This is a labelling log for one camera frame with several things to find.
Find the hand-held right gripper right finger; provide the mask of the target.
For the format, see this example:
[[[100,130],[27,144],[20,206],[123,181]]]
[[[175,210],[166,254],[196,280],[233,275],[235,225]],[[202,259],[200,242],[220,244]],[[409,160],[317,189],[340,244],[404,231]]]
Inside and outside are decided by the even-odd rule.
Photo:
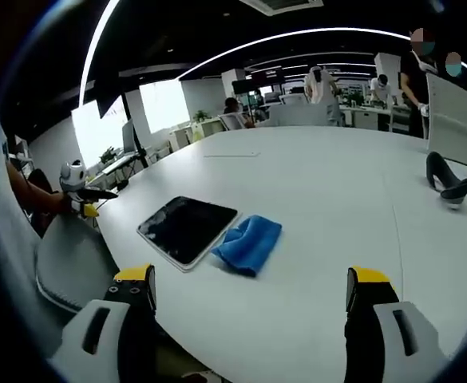
[[[431,322],[375,269],[348,269],[344,336],[345,382],[431,382],[449,361]]]

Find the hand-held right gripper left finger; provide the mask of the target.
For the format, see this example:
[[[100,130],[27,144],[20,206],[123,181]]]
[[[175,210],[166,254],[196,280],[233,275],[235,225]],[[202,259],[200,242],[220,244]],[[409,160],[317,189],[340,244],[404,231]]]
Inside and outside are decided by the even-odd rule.
[[[117,273],[103,299],[82,308],[50,358],[66,382],[156,381],[156,273],[147,263]]]

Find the person's left hand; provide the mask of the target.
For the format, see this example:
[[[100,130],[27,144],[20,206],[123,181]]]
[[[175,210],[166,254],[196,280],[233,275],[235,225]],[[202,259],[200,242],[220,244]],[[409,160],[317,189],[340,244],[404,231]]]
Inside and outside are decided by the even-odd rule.
[[[67,193],[58,192],[53,195],[55,200],[55,211],[58,214],[74,212],[73,200]]]

